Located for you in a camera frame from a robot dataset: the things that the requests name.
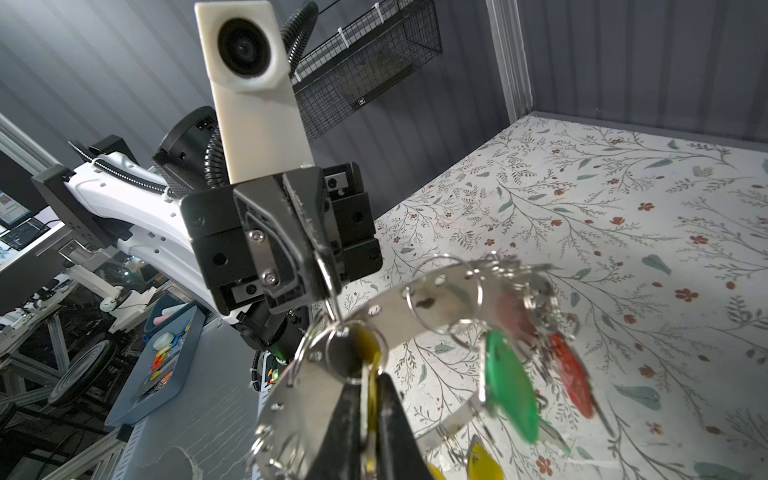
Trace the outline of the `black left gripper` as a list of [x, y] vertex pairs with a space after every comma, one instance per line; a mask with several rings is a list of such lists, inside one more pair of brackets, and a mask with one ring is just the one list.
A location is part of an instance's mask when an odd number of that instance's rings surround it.
[[321, 301], [383, 265], [356, 163], [198, 191], [180, 211], [223, 316], [260, 300], [274, 313]]

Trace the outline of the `yellow tagged key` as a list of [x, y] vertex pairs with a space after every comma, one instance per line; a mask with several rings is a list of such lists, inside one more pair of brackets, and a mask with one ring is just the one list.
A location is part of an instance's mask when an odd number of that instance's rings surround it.
[[355, 342], [361, 358], [360, 441], [363, 479], [377, 477], [378, 393], [377, 380], [383, 355], [375, 333], [367, 328], [355, 331]]

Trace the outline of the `green tagged silver key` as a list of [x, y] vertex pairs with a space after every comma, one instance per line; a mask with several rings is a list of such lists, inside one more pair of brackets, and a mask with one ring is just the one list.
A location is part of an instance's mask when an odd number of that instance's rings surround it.
[[481, 366], [481, 403], [489, 413], [502, 413], [528, 444], [549, 442], [564, 454], [571, 453], [559, 432], [541, 419], [532, 382], [500, 331], [483, 336]]

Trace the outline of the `blue parts tray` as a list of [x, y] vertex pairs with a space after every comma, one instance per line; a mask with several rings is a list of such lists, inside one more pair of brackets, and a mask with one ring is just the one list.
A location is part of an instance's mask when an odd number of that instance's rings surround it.
[[206, 313], [185, 305], [147, 342], [105, 426], [134, 425], [180, 393], [190, 372]]

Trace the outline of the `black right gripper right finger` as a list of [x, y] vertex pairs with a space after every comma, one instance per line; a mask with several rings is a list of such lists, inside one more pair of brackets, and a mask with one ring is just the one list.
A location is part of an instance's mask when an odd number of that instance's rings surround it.
[[433, 480], [391, 377], [376, 381], [376, 474], [386, 480]]

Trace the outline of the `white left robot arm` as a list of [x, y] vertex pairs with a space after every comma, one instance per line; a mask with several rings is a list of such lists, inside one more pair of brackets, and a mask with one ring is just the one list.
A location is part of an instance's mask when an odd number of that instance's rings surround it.
[[141, 167], [122, 138], [33, 182], [83, 244], [136, 256], [239, 329], [335, 296], [383, 264], [355, 163], [249, 151], [234, 174], [213, 108], [183, 117]]

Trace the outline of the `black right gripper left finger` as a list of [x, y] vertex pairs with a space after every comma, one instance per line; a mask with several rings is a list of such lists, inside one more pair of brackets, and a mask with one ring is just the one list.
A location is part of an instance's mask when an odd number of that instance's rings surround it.
[[345, 385], [311, 467], [312, 479], [359, 480], [361, 467], [361, 387]]

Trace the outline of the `red tagged key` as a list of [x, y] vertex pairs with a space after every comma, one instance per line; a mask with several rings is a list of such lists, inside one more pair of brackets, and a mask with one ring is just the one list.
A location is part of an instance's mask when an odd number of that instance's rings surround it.
[[551, 334], [548, 347], [554, 359], [556, 371], [573, 405], [584, 418], [597, 417], [609, 437], [615, 438], [616, 433], [593, 394], [589, 375], [565, 337], [561, 333]]

